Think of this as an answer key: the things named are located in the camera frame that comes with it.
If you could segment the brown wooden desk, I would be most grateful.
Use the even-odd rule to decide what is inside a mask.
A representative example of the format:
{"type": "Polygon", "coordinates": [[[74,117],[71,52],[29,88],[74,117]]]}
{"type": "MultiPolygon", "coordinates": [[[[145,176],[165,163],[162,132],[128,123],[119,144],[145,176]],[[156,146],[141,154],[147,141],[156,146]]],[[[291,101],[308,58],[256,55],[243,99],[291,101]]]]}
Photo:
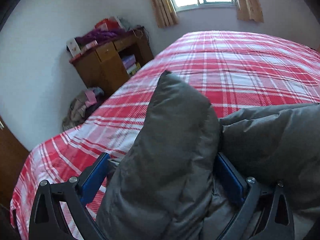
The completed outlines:
{"type": "Polygon", "coordinates": [[[71,64],[87,88],[99,87],[106,97],[110,97],[129,80],[122,59],[131,55],[141,67],[154,59],[144,27],[134,28],[90,49],[84,55],[71,59],[71,64]]]}

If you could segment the white carton on desk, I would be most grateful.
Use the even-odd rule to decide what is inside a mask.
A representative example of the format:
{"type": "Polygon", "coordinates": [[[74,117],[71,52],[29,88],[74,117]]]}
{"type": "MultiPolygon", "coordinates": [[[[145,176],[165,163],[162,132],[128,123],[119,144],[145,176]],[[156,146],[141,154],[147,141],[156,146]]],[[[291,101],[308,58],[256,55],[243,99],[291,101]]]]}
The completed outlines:
{"type": "Polygon", "coordinates": [[[77,44],[75,38],[69,39],[67,42],[67,48],[70,51],[72,57],[76,57],[78,54],[81,53],[80,47],[77,44]]]}

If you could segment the clothes pile on floor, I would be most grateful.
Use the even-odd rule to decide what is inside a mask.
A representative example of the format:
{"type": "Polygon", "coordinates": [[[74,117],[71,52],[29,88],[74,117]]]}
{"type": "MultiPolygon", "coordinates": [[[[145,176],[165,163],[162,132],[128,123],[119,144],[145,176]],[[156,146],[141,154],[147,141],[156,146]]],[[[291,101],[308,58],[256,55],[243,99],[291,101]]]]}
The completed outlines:
{"type": "Polygon", "coordinates": [[[104,101],[104,91],[99,87],[81,91],[71,102],[68,113],[62,121],[63,131],[83,124],[104,101]]]}

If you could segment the red plaid bed sheet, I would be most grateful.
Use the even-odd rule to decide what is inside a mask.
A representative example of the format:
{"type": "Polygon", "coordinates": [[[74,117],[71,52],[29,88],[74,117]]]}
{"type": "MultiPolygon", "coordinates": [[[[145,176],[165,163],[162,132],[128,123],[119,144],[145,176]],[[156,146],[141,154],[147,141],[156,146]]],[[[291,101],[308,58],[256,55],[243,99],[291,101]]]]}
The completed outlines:
{"type": "Polygon", "coordinates": [[[28,238],[42,180],[78,176],[103,152],[122,157],[143,126],[160,75],[168,70],[199,90],[218,117],[242,108],[319,102],[319,53],[266,34],[187,33],[161,51],[82,125],[37,145],[28,155],[10,202],[11,224],[28,238]]]}

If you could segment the brown wooden door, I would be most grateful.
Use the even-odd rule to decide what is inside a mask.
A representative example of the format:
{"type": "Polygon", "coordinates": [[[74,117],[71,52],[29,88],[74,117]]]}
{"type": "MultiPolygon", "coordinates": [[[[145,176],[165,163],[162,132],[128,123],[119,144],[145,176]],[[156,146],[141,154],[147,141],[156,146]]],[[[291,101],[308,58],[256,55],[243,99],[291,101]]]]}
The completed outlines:
{"type": "Polygon", "coordinates": [[[0,136],[1,204],[9,209],[14,187],[29,151],[11,133],[2,118],[0,136]]]}

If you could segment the books in desk shelf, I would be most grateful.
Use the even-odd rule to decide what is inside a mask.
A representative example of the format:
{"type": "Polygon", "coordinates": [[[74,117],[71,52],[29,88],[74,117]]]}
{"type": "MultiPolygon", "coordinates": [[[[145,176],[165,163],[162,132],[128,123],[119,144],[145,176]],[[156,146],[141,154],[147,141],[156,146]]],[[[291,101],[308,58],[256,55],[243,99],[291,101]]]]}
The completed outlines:
{"type": "Polygon", "coordinates": [[[136,61],[135,55],[125,56],[121,61],[129,77],[134,76],[141,68],[140,63],[136,61]]]}

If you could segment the yellow curtain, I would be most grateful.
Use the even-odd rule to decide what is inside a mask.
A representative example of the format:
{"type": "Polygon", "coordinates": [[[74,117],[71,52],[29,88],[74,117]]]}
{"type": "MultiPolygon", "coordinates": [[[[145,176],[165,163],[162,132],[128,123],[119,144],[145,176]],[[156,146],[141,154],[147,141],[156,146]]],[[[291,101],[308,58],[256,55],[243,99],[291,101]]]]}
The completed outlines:
{"type": "Polygon", "coordinates": [[[264,23],[263,11],[259,0],[236,0],[236,2],[238,20],[264,23]]]}
{"type": "Polygon", "coordinates": [[[178,17],[171,0],[150,0],[159,28],[178,25],[178,17]]]}

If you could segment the left yellow curtain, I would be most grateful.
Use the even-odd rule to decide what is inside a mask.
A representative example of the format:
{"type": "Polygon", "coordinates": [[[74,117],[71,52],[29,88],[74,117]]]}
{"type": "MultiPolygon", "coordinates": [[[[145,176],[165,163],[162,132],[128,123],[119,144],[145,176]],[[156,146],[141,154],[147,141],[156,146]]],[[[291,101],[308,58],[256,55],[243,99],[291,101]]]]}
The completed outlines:
{"type": "Polygon", "coordinates": [[[159,28],[178,25],[178,17],[171,0],[150,0],[159,28]]]}

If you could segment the purple cloth on desk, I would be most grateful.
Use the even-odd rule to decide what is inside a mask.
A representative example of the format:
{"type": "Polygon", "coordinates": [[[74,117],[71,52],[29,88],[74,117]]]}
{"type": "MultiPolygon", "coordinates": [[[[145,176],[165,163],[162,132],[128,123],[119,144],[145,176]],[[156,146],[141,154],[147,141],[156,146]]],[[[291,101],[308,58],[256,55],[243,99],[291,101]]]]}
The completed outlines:
{"type": "Polygon", "coordinates": [[[101,30],[101,29],[93,29],[89,33],[84,36],[75,37],[75,41],[78,45],[84,46],[93,41],[97,41],[98,44],[102,44],[104,42],[108,42],[114,38],[118,38],[121,35],[126,33],[123,29],[114,29],[114,30],[101,30]]]}

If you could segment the right yellow curtain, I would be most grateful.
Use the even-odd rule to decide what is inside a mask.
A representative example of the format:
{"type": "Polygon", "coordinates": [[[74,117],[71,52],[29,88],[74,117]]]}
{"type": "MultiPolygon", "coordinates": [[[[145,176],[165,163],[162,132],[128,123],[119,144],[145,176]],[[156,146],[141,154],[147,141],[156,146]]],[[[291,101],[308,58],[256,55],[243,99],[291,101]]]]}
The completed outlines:
{"type": "Polygon", "coordinates": [[[263,11],[259,0],[236,0],[236,2],[238,20],[264,23],[263,11]]]}

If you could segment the red box on desk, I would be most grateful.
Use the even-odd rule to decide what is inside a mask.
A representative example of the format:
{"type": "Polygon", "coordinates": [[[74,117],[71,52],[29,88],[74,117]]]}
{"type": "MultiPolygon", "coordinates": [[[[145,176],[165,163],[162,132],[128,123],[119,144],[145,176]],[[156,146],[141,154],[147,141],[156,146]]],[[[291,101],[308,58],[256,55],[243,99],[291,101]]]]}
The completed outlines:
{"type": "Polygon", "coordinates": [[[101,20],[94,27],[95,29],[106,30],[106,31],[124,29],[119,18],[114,16],[101,20]]]}

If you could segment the grey puffer jacket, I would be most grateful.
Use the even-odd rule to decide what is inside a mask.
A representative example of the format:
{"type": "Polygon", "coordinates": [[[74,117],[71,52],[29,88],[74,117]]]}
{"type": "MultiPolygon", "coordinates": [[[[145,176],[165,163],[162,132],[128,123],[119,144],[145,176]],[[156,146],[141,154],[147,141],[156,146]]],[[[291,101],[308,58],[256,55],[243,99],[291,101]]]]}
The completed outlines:
{"type": "Polygon", "coordinates": [[[218,118],[207,97],[163,72],[144,126],[116,168],[96,223],[108,239],[214,239],[235,211],[214,178],[222,152],[243,176],[282,181],[302,239],[319,217],[319,104],[218,118]]]}

